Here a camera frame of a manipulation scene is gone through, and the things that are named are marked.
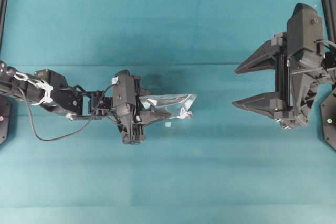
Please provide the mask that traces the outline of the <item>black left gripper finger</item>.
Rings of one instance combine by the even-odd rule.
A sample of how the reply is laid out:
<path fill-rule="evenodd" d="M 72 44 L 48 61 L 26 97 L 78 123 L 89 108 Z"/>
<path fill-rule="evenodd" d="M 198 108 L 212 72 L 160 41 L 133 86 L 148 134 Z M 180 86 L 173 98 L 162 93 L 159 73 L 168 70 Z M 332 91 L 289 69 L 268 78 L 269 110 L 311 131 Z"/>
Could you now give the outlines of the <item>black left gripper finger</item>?
<path fill-rule="evenodd" d="M 136 94 L 136 100 L 139 106 L 142 106 L 144 109 L 149 109 L 151 105 L 147 101 L 146 96 L 151 95 L 151 91 L 142 87 L 137 87 Z"/>
<path fill-rule="evenodd" d="M 165 121 L 175 118 L 171 114 L 160 113 L 155 111 L 140 111 L 139 117 L 140 117 L 139 125 L 143 127 L 159 121 Z"/>

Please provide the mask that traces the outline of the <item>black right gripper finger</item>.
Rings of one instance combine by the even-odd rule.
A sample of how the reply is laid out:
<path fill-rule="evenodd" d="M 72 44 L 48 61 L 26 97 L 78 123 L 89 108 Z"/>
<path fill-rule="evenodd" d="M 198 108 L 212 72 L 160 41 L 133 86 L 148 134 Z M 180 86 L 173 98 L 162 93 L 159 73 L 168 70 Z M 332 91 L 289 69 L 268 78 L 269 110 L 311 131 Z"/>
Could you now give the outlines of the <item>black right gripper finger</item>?
<path fill-rule="evenodd" d="M 242 100 L 233 101 L 232 105 L 239 109 L 255 112 L 274 119 L 277 102 L 278 92 L 265 92 Z"/>
<path fill-rule="evenodd" d="M 250 57 L 241 63 L 236 69 L 236 74 L 254 71 L 275 69 L 274 55 L 278 53 L 278 45 L 273 45 L 271 40 L 263 43 Z"/>

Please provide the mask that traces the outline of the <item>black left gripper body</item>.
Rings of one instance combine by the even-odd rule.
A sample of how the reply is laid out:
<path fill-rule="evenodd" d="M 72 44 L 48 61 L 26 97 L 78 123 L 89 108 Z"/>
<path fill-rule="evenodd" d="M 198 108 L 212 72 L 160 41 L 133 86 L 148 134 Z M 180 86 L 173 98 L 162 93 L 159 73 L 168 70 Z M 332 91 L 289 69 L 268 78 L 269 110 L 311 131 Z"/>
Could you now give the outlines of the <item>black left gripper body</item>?
<path fill-rule="evenodd" d="M 143 126 L 137 122 L 141 108 L 138 99 L 140 79 L 140 76 L 133 76 L 128 70 L 122 70 L 112 80 L 113 108 L 124 144 L 138 145 L 145 140 Z"/>

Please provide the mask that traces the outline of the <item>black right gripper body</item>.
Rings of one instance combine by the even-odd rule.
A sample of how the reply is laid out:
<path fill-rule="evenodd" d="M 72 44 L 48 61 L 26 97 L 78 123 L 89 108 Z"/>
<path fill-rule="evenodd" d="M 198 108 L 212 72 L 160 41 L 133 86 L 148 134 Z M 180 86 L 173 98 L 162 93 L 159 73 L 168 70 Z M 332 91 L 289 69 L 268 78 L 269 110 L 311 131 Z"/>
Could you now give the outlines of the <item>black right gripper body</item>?
<path fill-rule="evenodd" d="M 292 107 L 281 116 L 283 129 L 308 125 L 319 81 L 327 75 L 322 67 L 325 49 L 318 43 L 322 39 L 323 23 L 318 12 L 307 4 L 296 4 L 287 21 L 286 56 Z"/>

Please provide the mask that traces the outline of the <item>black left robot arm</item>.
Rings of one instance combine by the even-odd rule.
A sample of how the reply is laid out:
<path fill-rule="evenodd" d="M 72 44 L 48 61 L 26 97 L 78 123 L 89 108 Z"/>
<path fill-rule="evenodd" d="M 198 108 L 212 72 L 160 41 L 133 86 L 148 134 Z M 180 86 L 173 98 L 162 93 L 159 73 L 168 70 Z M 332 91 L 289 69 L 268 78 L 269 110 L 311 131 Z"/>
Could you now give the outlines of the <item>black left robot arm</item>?
<path fill-rule="evenodd" d="M 40 106 L 69 120 L 108 118 L 117 127 L 124 144 L 137 145 L 145 140 L 144 127 L 172 117 L 170 112 L 145 108 L 141 99 L 150 91 L 140 86 L 140 76 L 128 70 L 112 78 L 112 96 L 107 90 L 86 91 L 80 85 L 69 86 L 66 78 L 49 69 L 33 75 L 22 73 L 1 62 L 1 94 Z"/>

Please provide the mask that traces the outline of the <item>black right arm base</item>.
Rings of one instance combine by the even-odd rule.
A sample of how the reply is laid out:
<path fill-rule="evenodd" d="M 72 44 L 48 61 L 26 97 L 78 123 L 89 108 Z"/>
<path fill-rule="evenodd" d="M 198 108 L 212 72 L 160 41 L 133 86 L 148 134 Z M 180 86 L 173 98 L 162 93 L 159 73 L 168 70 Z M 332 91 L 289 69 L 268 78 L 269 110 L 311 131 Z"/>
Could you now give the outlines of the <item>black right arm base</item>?
<path fill-rule="evenodd" d="M 335 151 L 335 85 L 330 94 L 321 102 L 321 123 L 324 141 Z"/>

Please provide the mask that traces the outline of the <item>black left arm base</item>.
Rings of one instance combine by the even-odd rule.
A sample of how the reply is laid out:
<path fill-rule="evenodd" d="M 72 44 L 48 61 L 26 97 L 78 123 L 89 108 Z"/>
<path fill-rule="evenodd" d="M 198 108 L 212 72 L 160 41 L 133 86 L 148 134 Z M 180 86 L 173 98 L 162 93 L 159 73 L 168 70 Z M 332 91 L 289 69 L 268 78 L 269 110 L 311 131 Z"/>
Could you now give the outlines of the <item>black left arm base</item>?
<path fill-rule="evenodd" d="M 9 135 L 9 123 L 11 120 L 12 104 L 5 97 L 1 96 L 1 107 L 0 107 L 0 143 L 3 144 Z"/>

